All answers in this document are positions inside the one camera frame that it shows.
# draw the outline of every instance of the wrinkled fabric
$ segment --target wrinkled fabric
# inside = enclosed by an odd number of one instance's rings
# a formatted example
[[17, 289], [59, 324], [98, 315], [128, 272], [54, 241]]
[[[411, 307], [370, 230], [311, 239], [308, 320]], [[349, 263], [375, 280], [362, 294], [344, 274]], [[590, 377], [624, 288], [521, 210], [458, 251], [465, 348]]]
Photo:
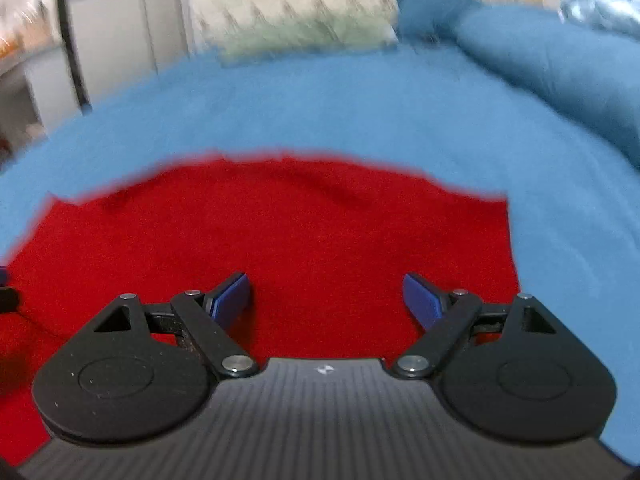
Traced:
[[396, 34], [405, 42], [431, 36], [453, 39], [450, 31], [469, 10], [481, 7], [480, 0], [396, 0]]
[[569, 22], [640, 39], [640, 0], [561, 0], [560, 13]]
[[480, 7], [454, 34], [468, 56], [590, 128], [640, 170], [640, 43], [525, 6]]

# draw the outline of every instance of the triangular cutout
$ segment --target triangular cutout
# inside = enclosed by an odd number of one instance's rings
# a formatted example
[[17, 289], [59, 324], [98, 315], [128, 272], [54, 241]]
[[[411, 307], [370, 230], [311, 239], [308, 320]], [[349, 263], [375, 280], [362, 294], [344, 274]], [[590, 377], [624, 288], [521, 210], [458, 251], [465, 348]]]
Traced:
[[555, 334], [554, 328], [548, 321], [532, 306], [526, 306], [522, 319], [522, 329], [525, 332], [535, 332], [538, 334]]
[[131, 330], [129, 309], [121, 306], [95, 329], [95, 332], [125, 332]]

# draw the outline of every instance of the blue blanket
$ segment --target blue blanket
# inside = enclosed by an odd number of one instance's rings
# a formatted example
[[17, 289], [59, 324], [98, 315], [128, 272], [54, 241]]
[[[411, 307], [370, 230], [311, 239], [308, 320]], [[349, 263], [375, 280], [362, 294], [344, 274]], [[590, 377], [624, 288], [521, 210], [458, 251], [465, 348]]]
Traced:
[[71, 121], [0, 176], [0, 251], [49, 193], [209, 150], [338, 152], [506, 194], [522, 289], [610, 368], [603, 440], [640, 461], [640, 178], [611, 144], [452, 44], [230, 69], [208, 54]]

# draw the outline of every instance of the small logo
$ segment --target small logo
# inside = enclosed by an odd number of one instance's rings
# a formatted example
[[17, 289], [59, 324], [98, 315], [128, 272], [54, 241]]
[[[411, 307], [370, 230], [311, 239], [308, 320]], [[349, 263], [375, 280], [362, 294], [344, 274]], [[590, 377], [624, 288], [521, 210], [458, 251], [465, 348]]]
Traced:
[[319, 366], [318, 368], [316, 368], [316, 372], [322, 375], [329, 375], [335, 372], [335, 368], [331, 365]]

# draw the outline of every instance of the red cloth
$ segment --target red cloth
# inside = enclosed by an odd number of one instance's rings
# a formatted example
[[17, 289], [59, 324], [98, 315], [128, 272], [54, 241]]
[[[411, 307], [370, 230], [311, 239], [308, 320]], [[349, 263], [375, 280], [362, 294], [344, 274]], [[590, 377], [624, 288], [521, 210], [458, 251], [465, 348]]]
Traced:
[[34, 371], [123, 292], [163, 302], [243, 270], [255, 305], [232, 335], [264, 362], [393, 359], [420, 335], [402, 304], [406, 272], [485, 301], [511, 301], [518, 290], [503, 201], [293, 158], [175, 167], [79, 206], [55, 202], [9, 270], [30, 321], [0, 320], [33, 341], [13, 350], [1, 341], [3, 360], [24, 361], [13, 381], [22, 389], [0, 399], [0, 450], [12, 463], [44, 439], [25, 401]]

